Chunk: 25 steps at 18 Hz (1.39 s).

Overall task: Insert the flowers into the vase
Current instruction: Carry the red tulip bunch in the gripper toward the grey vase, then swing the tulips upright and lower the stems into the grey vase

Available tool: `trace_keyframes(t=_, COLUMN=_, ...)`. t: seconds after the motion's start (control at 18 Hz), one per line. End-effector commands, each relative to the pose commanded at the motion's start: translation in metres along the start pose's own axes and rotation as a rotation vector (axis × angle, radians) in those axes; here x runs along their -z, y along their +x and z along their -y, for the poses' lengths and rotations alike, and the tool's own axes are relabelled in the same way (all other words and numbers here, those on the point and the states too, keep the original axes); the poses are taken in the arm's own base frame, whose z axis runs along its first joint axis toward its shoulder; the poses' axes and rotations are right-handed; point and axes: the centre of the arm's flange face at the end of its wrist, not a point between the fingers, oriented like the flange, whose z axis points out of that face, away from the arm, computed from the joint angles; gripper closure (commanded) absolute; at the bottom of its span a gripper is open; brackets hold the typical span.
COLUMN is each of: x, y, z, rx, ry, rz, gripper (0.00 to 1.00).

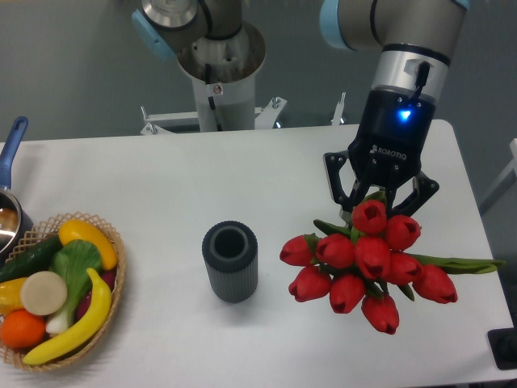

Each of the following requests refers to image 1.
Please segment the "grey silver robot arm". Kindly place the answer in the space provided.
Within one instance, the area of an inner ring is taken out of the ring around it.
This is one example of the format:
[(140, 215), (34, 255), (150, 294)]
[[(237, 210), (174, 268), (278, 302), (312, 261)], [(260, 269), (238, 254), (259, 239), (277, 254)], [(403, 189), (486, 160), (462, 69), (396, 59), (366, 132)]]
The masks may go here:
[[(355, 139), (324, 157), (344, 221), (373, 187), (391, 215), (414, 214), (438, 190), (421, 153), (469, 9), (466, 1), (325, 1), (325, 42), (382, 53)], [(143, 1), (132, 23), (157, 56), (191, 79), (200, 129), (255, 129), (255, 77), (266, 48), (239, 1)]]

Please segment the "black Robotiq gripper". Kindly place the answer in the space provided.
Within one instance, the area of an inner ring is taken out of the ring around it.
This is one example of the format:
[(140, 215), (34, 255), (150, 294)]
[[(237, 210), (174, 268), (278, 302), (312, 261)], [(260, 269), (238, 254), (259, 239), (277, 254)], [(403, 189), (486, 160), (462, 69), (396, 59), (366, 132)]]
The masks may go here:
[[(412, 217), (439, 190), (437, 181), (421, 169), (421, 153), (435, 105), (412, 100), (393, 91), (372, 90), (368, 94), (359, 129), (348, 150), (323, 155), (331, 198), (341, 207), (340, 217), (351, 222), (352, 211), (366, 196), (366, 186), (399, 188), (413, 178), (413, 191), (388, 217)], [(357, 178), (347, 195), (340, 171), (350, 160)]]

